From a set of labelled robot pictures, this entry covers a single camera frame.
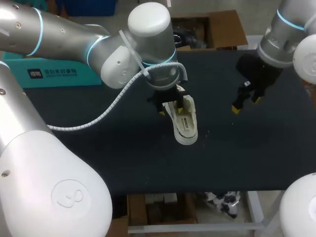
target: white robotic arm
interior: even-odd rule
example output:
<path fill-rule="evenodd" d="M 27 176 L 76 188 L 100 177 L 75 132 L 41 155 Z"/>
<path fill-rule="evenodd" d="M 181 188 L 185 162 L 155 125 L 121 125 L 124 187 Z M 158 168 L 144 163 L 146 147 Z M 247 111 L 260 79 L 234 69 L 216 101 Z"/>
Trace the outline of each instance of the white robotic arm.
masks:
<path fill-rule="evenodd" d="M 258 54 L 276 68 L 290 67 L 316 84 L 316 1 L 283 0 Z M 285 237 L 316 236 L 316 174 L 307 175 L 285 192 L 280 206 Z"/>
<path fill-rule="evenodd" d="M 125 37 L 110 37 L 98 27 L 0 0 L 0 50 L 85 63 L 112 88 L 128 83 L 138 60 L 153 69 L 150 86 L 174 87 L 180 74 L 168 10 L 140 5 L 128 25 Z M 173 64 L 159 65 L 166 62 Z M 112 219 L 106 184 L 52 134 L 3 62 L 0 108 L 0 236 L 104 237 Z"/>
<path fill-rule="evenodd" d="M 276 68 L 294 64 L 298 75 L 316 84 L 316 1 L 283 0 L 258 54 Z"/>

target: screw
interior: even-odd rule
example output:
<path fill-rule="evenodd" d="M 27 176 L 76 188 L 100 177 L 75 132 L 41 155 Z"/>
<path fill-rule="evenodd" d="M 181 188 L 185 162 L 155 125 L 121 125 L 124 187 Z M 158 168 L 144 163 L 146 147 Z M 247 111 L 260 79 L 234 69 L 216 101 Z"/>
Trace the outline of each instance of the screw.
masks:
<path fill-rule="evenodd" d="M 15 23 L 15 28 L 20 29 L 21 28 L 21 24 L 19 22 Z"/>
<path fill-rule="evenodd" d="M 10 174 L 10 170 L 7 170 L 7 171 L 5 171 L 5 172 L 2 173 L 1 177 L 2 177 L 2 178 L 8 177 L 9 174 Z"/>
<path fill-rule="evenodd" d="M 0 95 L 5 95 L 5 94 L 6 94 L 6 91 L 3 89 L 0 89 Z"/>

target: shoe label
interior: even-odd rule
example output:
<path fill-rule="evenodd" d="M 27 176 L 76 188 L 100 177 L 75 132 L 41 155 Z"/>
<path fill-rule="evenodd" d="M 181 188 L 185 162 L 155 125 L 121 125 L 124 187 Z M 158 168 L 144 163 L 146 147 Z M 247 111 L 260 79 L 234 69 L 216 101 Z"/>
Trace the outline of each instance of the shoe label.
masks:
<path fill-rule="evenodd" d="M 188 125 L 187 119 L 186 118 L 182 118 L 181 121 L 182 121 L 182 125 L 183 125 L 184 130 L 185 131 L 189 131 L 189 125 Z"/>

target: cardboard box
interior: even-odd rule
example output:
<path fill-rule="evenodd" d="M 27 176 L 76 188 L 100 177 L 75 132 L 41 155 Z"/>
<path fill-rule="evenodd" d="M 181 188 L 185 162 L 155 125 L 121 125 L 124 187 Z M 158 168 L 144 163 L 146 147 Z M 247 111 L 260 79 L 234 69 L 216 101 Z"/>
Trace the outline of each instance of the cardboard box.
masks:
<path fill-rule="evenodd" d="M 181 51 L 237 49 L 237 46 L 248 44 L 235 10 L 202 14 L 177 14 L 171 16 L 171 21 L 173 28 L 183 27 L 191 30 L 198 40 L 203 40 L 206 43 L 206 49 L 178 48 Z"/>
<path fill-rule="evenodd" d="M 128 237 L 128 217 L 113 219 L 106 237 Z"/>
<path fill-rule="evenodd" d="M 113 220 L 106 237 L 128 237 L 129 207 L 126 196 L 111 197 Z"/>
<path fill-rule="evenodd" d="M 145 195 L 129 195 L 129 223 L 137 225 L 194 224 L 196 210 L 191 194 L 178 194 L 177 203 L 145 204 Z"/>

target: robot arm logo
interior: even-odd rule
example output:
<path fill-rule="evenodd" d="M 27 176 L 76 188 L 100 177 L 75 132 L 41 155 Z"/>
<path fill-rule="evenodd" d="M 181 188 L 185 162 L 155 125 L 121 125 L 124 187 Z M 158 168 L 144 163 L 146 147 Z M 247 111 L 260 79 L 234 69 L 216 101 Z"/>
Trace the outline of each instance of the robot arm logo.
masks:
<path fill-rule="evenodd" d="M 72 208 L 76 202 L 83 200 L 83 193 L 81 190 L 76 190 L 74 194 L 67 194 L 60 197 L 57 203 L 65 208 Z"/>

